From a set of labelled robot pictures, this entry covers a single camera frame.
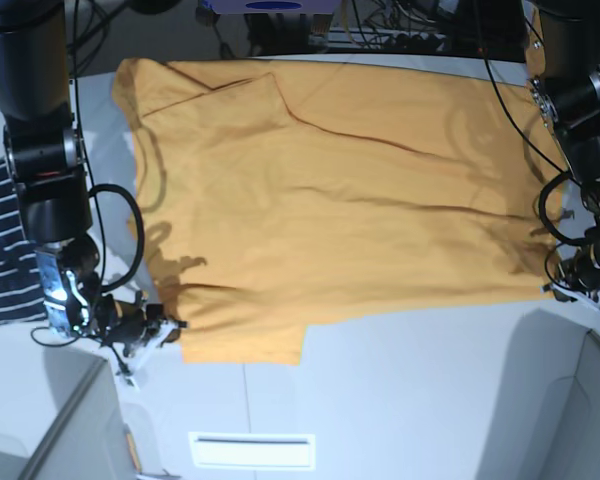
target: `striped shirt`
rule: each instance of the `striped shirt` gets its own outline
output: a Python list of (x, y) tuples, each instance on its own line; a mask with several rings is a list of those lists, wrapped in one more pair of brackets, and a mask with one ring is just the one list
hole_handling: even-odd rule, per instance
[(24, 238), (13, 182), (0, 160), (0, 324), (45, 320), (43, 302), (33, 246)]

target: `navy striped cloth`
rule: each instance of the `navy striped cloth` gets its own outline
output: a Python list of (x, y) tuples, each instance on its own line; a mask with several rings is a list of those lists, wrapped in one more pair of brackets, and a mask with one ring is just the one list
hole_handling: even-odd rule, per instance
[(13, 183), (0, 160), (0, 325), (46, 319), (43, 301), (33, 246), (24, 238)]

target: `white table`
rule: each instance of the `white table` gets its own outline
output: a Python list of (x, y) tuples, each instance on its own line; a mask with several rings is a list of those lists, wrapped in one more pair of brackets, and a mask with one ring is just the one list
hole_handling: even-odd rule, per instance
[[(310, 59), (486, 78), (479, 60)], [(526, 78), (520, 65), (496, 63), (495, 70), (508, 83)], [(130, 132), (111, 100), (112, 81), (112, 74), (80, 81), (86, 142), (97, 181), (132, 190)], [(2, 124), (0, 115), (0, 156)], [(127, 211), (113, 196), (102, 203), (110, 272), (121, 272), (126, 267), (119, 256), (129, 261), (134, 249)], [(150, 285), (145, 269), (139, 283)], [(179, 347), (170, 345), (146, 366), (140, 392), (121, 386), (119, 395), (145, 468), (164, 466), (187, 480), (296, 478), (196, 471), (190, 431), (315, 433), (313, 476), (320, 479), (532, 478), (543, 448), (534, 428), (546, 408), (547, 385), (575, 371), (581, 326), (600, 323), (586, 308), (551, 300), (380, 315), (309, 328), (299, 367), (184, 365)], [(48, 378), (53, 368), (29, 339), (30, 328), (0, 327), (0, 429), (28, 453), (56, 413)], [(77, 345), (94, 348), (88, 341)]]

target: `white table surface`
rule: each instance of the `white table surface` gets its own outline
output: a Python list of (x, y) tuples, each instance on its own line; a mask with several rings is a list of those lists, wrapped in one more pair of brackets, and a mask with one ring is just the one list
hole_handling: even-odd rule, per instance
[[(470, 59), (398, 55), (329, 55), (304, 59), (372, 63), (486, 78), (481, 61)], [(523, 66), (495, 62), (494, 67), (500, 80), (524, 84)], [(96, 181), (118, 183), (133, 190), (131, 134), (111, 99), (112, 81), (113, 74), (80, 80), (86, 143)], [(0, 156), (2, 125), (0, 115)], [(111, 265), (108, 273), (122, 272), (126, 269), (124, 261), (130, 261), (134, 250), (133, 238), (126, 227), (128, 211), (113, 196), (104, 196), (102, 204), (108, 265)], [(150, 287), (144, 267), (138, 283)], [(573, 372), (575, 349), (582, 334), (577, 325), (598, 328), (600, 321), (584, 307), (552, 300), (379, 315), (309, 328), (299, 367), (185, 365), (179, 347), (169, 345), (146, 366), (140, 378), (142, 390), (135, 392), (120, 386), (119, 395), (123, 415), (134, 429), (145, 468), (159, 470), (164, 466), (185, 479), (254, 477), (251, 472), (196, 471), (186, 443), (189, 431), (316, 433), (319, 465), (316, 478), (363, 478), (364, 468), (343, 461), (343, 455), (364, 455), (369, 451), (374, 452), (380, 463), (376, 462), (375, 469), (365, 475), (375, 472), (377, 477), (392, 478), (395, 471), (387, 464), (396, 452), (380, 441), (376, 442), (377, 450), (356, 441), (362, 445), (358, 451), (345, 438), (355, 439), (361, 432), (370, 434), (379, 428), (378, 424), (390, 423), (385, 422), (387, 415), (399, 417), (404, 412), (418, 412), (409, 417), (410, 431), (417, 432), (417, 437), (407, 436), (402, 444), (403, 431), (384, 432), (394, 435), (390, 445), (403, 452), (400, 455), (408, 456), (410, 466), (402, 473), (412, 472), (415, 475), (412, 478), (469, 479), (479, 477), (477, 473), (488, 467), (503, 468), (498, 477), (502, 480), (513, 479), (517, 477), (503, 473), (507, 465), (497, 467), (497, 462), (490, 465), (482, 458), (488, 449), (492, 416), (502, 407), (501, 383), (504, 384), (503, 376), (514, 358), (512, 345), (518, 345), (515, 339), (522, 332), (524, 341), (519, 345), (524, 348), (519, 347), (518, 354), (522, 357), (515, 357), (521, 358), (517, 364), (529, 366), (528, 362), (537, 361), (531, 367), (536, 371), (534, 379), (530, 380), (529, 374), (524, 379), (514, 379), (520, 385), (531, 381), (538, 386), (536, 390), (519, 389), (509, 412), (512, 418), (519, 416), (522, 433), (515, 448), (520, 449), (529, 443), (527, 437), (535, 419), (528, 417), (526, 411), (516, 410), (521, 408), (516, 405), (539, 409), (542, 386)], [(0, 393), (0, 399), (17, 396), (18, 401), (29, 405), (24, 409), (11, 406), (8, 411), (0, 410), (0, 428), (2, 433), (17, 437), (28, 453), (33, 451), (56, 412), (47, 389), (51, 372), (45, 365), (43, 349), (29, 338), (30, 329), (31, 325), (26, 324), (0, 327), (0, 384), (6, 389)], [(77, 346), (94, 350), (94, 345), (86, 340)], [(26, 369), (19, 372), (19, 365), (26, 365)], [(459, 370), (452, 374), (448, 368)], [(463, 393), (465, 388), (470, 394)], [(372, 400), (378, 393), (384, 394), (382, 407)], [(341, 418), (333, 412), (355, 416), (358, 421)], [(6, 422), (2, 420), (5, 415), (9, 418)], [(446, 427), (431, 430), (432, 422), (441, 422)], [(356, 431), (349, 431), (352, 425), (358, 425)], [(457, 440), (459, 431), (464, 432), (461, 447)], [(344, 445), (350, 449), (343, 453), (339, 448)], [(431, 458), (431, 450), (446, 451), (448, 457), (444, 462), (437, 461)], [(512, 451), (503, 455), (511, 456)], [(389, 470), (378, 475), (383, 468)], [(532, 467), (516, 464), (512, 468)], [(258, 473), (257, 478), (295, 477)]]

